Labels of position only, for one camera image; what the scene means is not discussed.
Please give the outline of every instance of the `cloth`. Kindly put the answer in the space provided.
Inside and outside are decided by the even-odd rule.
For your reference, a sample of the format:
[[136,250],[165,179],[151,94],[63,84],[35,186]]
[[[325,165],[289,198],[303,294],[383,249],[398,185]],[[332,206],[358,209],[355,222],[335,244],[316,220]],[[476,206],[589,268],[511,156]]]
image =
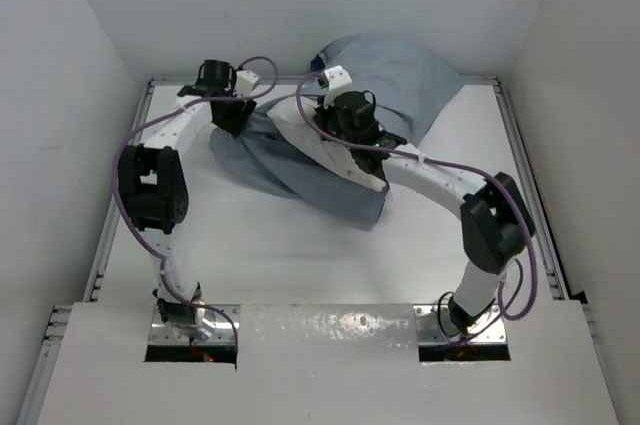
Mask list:
[[[464,84],[441,57],[399,37],[358,34],[336,40],[314,58],[313,69],[341,65],[353,90],[376,96],[376,119],[388,131],[418,145],[444,106]],[[317,84],[303,95],[321,95]],[[388,186],[375,191],[322,167],[288,143],[267,113],[273,100],[252,114],[239,137],[215,129],[210,146],[233,173],[264,192],[302,199],[312,206],[366,225],[382,212]]]

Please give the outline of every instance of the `blue-gray fabric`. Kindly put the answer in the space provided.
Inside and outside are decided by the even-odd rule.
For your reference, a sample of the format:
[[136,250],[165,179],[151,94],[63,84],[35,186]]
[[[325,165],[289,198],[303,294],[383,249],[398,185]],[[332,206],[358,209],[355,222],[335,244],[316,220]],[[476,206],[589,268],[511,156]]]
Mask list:
[[[341,65],[354,90],[371,90],[376,119],[388,131],[418,145],[444,106],[463,86],[462,77],[441,57],[398,37],[358,34],[336,40],[312,65]],[[305,95],[323,94],[316,84]],[[263,192],[302,199],[327,213],[375,224],[387,190],[375,192],[321,167],[285,141],[267,112],[285,97],[259,108],[239,137],[211,133],[214,154],[232,173]]]

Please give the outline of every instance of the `metal frame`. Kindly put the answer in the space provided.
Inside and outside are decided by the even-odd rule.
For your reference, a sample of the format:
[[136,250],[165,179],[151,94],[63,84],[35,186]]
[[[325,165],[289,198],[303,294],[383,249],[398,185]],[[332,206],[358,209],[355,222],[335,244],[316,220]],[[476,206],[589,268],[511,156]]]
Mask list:
[[[141,125],[147,117],[149,107],[151,105],[151,98],[154,88],[159,85],[185,85],[186,83],[193,82],[194,77],[185,78],[152,78],[146,85],[138,103],[136,115],[131,129]],[[286,76],[281,77],[279,83],[283,85],[294,85],[300,81],[300,77]],[[502,85],[495,77],[465,77],[465,84],[467,85],[491,85],[493,86],[500,112],[502,115],[505,130],[507,132],[507,138],[511,147],[518,175],[523,187],[523,195],[527,204],[531,209],[531,216],[536,224],[538,230],[537,236],[540,243],[540,249],[543,255],[543,262],[547,271],[547,278],[549,280],[549,286],[552,289],[554,298],[558,300],[568,299],[569,294],[565,286],[565,280],[562,274],[559,260],[555,253],[555,247],[551,239],[551,233],[549,225],[547,223],[538,190],[536,187],[535,179],[531,171],[529,160],[526,155],[524,144],[520,136],[517,121],[511,108],[511,104],[506,98]],[[116,227],[118,224],[118,214],[115,206],[115,202],[111,199],[107,216],[105,218],[98,247],[93,260],[87,286],[85,288],[83,302],[95,302],[98,300],[100,288],[102,286],[102,279],[111,252],[111,246],[115,238]],[[49,327],[47,328],[47,334],[45,334],[42,349],[40,350],[40,356],[34,368],[31,381],[29,382],[29,388],[22,403],[22,408],[18,416],[17,425],[35,425],[44,398],[46,395],[49,381],[53,374],[53,369],[58,356],[58,352],[62,345],[62,338],[64,336],[64,330],[66,329],[66,323],[69,315],[71,314],[71,306],[63,305],[56,306],[53,309]]]

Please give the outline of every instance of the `table surface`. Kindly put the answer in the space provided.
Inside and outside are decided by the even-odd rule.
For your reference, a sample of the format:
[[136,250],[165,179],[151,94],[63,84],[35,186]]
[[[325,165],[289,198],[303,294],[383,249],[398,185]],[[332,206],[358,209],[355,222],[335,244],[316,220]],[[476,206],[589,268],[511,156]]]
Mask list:
[[[155,88],[149,119],[177,89]],[[242,304],[238,371],[143,362],[154,277],[120,223],[99,301],[74,307],[40,424],[615,423],[580,305],[551,299],[542,265],[534,312],[507,324],[511,362],[420,364],[410,304],[460,281],[457,220],[392,187],[380,223],[358,228],[246,186],[208,135],[183,157],[183,232],[207,301]],[[466,85],[420,148],[517,175],[488,85]]]

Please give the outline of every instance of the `shiny metal surface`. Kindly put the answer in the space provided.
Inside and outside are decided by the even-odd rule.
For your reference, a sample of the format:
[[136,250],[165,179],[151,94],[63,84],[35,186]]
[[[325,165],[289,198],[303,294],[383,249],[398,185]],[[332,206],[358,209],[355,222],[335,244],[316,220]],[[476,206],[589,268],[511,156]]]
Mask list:
[[[425,304],[414,305],[413,311],[416,318],[416,333],[418,336],[418,346],[440,346],[446,345],[449,342],[455,342],[459,337],[449,339],[440,330],[437,319],[437,304]],[[498,313],[498,307],[491,307],[491,309],[485,313],[478,322],[469,328],[471,334],[480,332],[484,329],[492,320],[495,319]],[[448,333],[455,331],[455,326],[449,320],[449,313],[446,303],[442,305],[441,310],[443,326]],[[504,322],[499,319],[485,332],[478,337],[469,341],[473,345],[507,345],[507,333],[504,328]]]
[[[226,313],[240,329],[240,305],[213,305]],[[162,322],[158,307],[154,307],[153,319],[149,328],[148,346],[187,346],[194,337],[194,345],[233,346],[235,341],[231,324],[218,314],[208,310],[201,312],[202,326],[197,330],[179,329]]]

